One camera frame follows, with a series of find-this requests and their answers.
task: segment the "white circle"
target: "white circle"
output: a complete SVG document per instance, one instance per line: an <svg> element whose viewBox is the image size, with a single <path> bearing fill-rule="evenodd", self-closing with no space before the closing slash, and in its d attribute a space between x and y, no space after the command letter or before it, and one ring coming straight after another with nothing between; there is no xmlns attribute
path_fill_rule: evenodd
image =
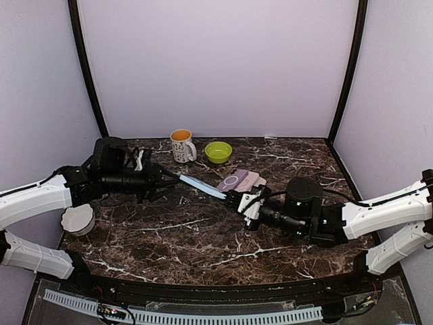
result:
<svg viewBox="0 0 433 325"><path fill-rule="evenodd" d="M231 178L234 178L234 182L233 183L229 183L229 182L227 182L229 179L231 179ZM225 185L233 185L233 184L236 184L237 183L237 181L239 181L239 177L238 176L235 176L235 175L232 175L232 176L229 176L228 178L226 178L226 179L224 179L224 184Z"/></svg>

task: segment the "bowl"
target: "bowl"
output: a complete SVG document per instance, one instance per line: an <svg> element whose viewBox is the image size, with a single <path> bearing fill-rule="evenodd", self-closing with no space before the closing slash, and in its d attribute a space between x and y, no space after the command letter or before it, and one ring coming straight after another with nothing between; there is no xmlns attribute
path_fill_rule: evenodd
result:
<svg viewBox="0 0 433 325"><path fill-rule="evenodd" d="M209 161L214 164L223 164L229 160L233 150L229 144L217 141L211 142L204 149Z"/></svg>

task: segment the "marble tabletop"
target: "marble tabletop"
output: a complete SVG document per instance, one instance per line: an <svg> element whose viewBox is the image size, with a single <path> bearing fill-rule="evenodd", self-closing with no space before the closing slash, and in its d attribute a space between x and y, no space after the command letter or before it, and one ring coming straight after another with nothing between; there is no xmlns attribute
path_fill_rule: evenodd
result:
<svg viewBox="0 0 433 325"><path fill-rule="evenodd" d="M173 160L169 140L130 141L154 150L152 160L174 173L216 186L235 168L260 173L273 191L295 176L351 195L322 139L230 138L233 155L214 165L204 154L216 139L194 139L195 162ZM341 202L326 195L325 203ZM350 272L353 258L374 246L371 235L334 248L319 248L307 238L262 225L257 232L216 198L186 185L156 202L113 194L92 202L96 223L83 237L64 236L61 249L80 252L93 274L164 284L245 285L322 278Z"/></svg>

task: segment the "mug handle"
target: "mug handle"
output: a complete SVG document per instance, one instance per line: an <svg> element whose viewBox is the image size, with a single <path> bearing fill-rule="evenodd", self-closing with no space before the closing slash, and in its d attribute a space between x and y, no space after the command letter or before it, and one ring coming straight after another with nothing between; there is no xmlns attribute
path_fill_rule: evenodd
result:
<svg viewBox="0 0 433 325"><path fill-rule="evenodd" d="M194 161L197 159L196 146L191 141L186 141L185 144L191 149L191 154L188 154L188 159L190 159L190 161Z"/></svg>

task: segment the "mug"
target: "mug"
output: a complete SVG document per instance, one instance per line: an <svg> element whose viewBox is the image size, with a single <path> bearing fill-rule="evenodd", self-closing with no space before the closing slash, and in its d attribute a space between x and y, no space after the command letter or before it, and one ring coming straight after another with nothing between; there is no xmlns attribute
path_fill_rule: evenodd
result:
<svg viewBox="0 0 433 325"><path fill-rule="evenodd" d="M170 134L173 156L178 163L187 163L197 159L196 146L191 140L190 130L176 130Z"/></svg>

